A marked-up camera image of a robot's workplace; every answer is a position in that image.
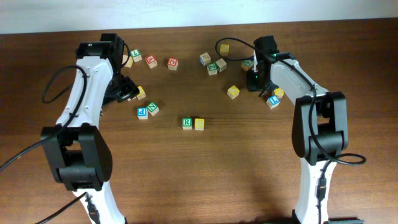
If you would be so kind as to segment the blue P letter block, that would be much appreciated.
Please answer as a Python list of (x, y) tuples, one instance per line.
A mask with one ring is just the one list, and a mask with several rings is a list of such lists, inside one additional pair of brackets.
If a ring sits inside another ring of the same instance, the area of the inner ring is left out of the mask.
[(147, 108), (146, 107), (138, 108), (137, 109), (137, 117), (138, 117), (138, 119), (148, 119)]

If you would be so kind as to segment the green R letter block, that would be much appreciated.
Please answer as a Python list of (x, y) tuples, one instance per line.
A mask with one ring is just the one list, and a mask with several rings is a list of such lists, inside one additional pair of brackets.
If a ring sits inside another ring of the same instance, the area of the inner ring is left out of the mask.
[(182, 118), (182, 129), (189, 130), (192, 129), (192, 119), (191, 118)]

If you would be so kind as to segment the yellow S letter block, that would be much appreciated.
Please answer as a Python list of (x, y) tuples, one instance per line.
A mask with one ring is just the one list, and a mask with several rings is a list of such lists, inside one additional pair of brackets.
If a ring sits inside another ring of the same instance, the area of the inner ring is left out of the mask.
[(203, 118), (195, 118), (195, 130), (203, 131), (205, 128), (205, 120)]

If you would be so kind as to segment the yellow block centre right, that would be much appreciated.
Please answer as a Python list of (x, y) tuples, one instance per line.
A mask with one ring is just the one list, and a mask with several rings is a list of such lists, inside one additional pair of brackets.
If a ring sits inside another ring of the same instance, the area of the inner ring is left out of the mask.
[(227, 95), (233, 100), (235, 99), (240, 93), (240, 90), (235, 86), (231, 86), (228, 88)]

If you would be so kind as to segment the plain wooden block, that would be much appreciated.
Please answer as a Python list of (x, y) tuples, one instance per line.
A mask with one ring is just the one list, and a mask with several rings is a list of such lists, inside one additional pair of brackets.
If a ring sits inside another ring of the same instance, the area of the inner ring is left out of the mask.
[(131, 56), (129, 55), (123, 55), (123, 62), (122, 62), (122, 66), (123, 67), (128, 67), (131, 68), (133, 65), (133, 59)]

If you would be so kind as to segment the green V letter block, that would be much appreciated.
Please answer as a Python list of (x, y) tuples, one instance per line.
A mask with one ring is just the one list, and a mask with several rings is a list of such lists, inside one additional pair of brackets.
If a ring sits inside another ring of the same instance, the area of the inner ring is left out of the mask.
[(252, 70), (254, 68), (253, 60), (243, 60), (241, 64), (241, 68), (245, 71)]

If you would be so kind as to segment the yellow block top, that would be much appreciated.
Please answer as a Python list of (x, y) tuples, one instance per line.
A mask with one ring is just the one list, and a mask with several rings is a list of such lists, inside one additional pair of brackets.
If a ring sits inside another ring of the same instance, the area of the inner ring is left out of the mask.
[(229, 45), (228, 44), (221, 44), (220, 45), (220, 55), (223, 57), (227, 57), (229, 54)]

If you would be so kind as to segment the green L letter block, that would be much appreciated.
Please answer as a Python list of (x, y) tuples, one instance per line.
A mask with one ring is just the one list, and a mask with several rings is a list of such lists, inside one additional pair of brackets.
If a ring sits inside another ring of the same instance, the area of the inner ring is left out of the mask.
[(142, 55), (141, 52), (139, 51), (139, 49), (134, 49), (132, 51), (130, 51), (131, 57), (133, 59), (134, 62), (138, 62), (142, 60)]

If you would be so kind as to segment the red Q letter block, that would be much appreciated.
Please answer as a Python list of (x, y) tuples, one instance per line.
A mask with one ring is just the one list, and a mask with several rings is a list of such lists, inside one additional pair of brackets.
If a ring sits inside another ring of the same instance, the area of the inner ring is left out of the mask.
[(167, 62), (167, 66), (169, 70), (177, 70), (178, 68), (178, 60), (176, 58), (169, 58)]

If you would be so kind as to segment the green N letter block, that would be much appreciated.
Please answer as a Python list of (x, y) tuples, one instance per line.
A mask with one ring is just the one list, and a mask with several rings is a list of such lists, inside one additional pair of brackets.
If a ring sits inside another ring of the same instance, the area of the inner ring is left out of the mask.
[(149, 103), (146, 108), (148, 110), (148, 113), (152, 116), (156, 115), (159, 112), (159, 107), (154, 102)]

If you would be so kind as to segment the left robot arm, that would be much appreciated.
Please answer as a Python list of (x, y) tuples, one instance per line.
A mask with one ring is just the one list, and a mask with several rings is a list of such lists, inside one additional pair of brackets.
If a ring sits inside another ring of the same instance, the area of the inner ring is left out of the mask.
[(92, 223), (126, 223), (110, 186), (113, 158), (99, 131), (102, 108), (130, 100), (138, 87), (121, 74), (126, 43), (117, 34), (82, 42), (76, 50), (76, 77), (54, 127), (45, 127), (43, 148), (56, 182), (75, 194)]

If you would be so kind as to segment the green Z letter block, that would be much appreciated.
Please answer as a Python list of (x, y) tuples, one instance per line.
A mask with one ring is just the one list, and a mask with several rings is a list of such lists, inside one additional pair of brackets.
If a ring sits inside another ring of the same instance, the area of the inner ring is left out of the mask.
[(218, 66), (216, 63), (209, 63), (207, 65), (207, 71), (209, 75), (216, 75), (218, 73)]

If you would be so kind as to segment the wooden block beside Z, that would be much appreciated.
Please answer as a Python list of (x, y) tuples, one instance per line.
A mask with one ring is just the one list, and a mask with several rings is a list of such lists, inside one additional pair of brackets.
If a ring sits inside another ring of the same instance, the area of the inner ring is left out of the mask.
[(223, 70), (226, 69), (227, 67), (227, 63), (225, 62), (225, 60), (223, 58), (219, 59), (216, 61), (217, 67), (218, 67), (218, 71), (222, 72)]

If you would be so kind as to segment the yellow E letter block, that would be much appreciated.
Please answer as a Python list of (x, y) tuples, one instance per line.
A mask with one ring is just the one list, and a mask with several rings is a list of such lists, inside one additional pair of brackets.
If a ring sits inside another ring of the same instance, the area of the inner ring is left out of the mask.
[(284, 90), (281, 88), (276, 88), (273, 90), (273, 94), (279, 99), (281, 99), (284, 96)]

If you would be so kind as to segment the blue L letter block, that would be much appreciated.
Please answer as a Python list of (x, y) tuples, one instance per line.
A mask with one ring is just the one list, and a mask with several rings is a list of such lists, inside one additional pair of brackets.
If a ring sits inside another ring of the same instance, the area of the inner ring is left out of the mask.
[(280, 99), (277, 96), (271, 96), (267, 99), (266, 103), (270, 109), (273, 109), (279, 105)]

